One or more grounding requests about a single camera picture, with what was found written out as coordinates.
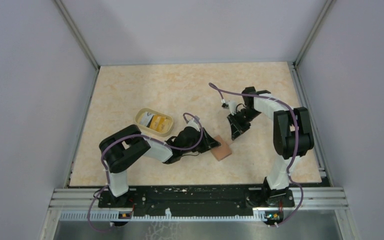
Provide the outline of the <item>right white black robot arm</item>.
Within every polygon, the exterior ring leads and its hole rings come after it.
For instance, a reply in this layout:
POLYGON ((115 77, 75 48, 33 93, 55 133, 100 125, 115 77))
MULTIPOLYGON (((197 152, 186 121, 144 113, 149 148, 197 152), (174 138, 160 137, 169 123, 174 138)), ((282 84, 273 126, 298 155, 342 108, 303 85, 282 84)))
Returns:
POLYGON ((257 91, 253 86, 245 88, 241 96, 241 109, 237 109, 235 101, 222 101, 222 107, 230 111, 227 119, 232 140, 249 130, 251 122, 261 114, 273 123, 272 139, 277 159, 264 179, 261 199, 267 206, 275 206, 286 195, 296 164, 314 147, 310 114, 305 107, 292 108, 269 91, 257 91))

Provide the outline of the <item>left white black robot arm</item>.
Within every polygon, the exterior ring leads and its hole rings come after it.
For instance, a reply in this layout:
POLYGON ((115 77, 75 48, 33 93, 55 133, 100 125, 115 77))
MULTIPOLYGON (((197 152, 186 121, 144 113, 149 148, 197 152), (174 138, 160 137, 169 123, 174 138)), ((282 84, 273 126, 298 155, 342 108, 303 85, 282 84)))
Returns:
POLYGON ((191 122, 177 136, 166 141, 142 134, 135 124, 114 133, 99 144, 111 202, 118 207, 129 203, 127 169, 141 157, 170 165, 190 152, 202 154, 221 145, 205 128, 191 122))

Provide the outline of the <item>beige oval card tray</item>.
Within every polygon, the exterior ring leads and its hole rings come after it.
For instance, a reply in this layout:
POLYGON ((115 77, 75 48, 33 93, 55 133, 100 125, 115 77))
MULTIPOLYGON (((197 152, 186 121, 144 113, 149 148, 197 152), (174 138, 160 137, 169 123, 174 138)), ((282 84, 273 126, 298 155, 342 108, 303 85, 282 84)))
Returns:
POLYGON ((175 123, 171 116, 146 107, 137 112, 134 122, 140 129, 160 137, 168 136, 175 123))

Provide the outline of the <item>brown leather card holder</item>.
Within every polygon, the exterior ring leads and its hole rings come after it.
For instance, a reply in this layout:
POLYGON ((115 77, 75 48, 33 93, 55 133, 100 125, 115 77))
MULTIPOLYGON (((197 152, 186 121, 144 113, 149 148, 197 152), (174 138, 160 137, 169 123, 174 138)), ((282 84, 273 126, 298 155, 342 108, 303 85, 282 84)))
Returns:
POLYGON ((217 135, 214 139, 220 143, 220 146, 212 148, 210 152, 218 162, 232 155, 232 149, 220 135, 217 135))

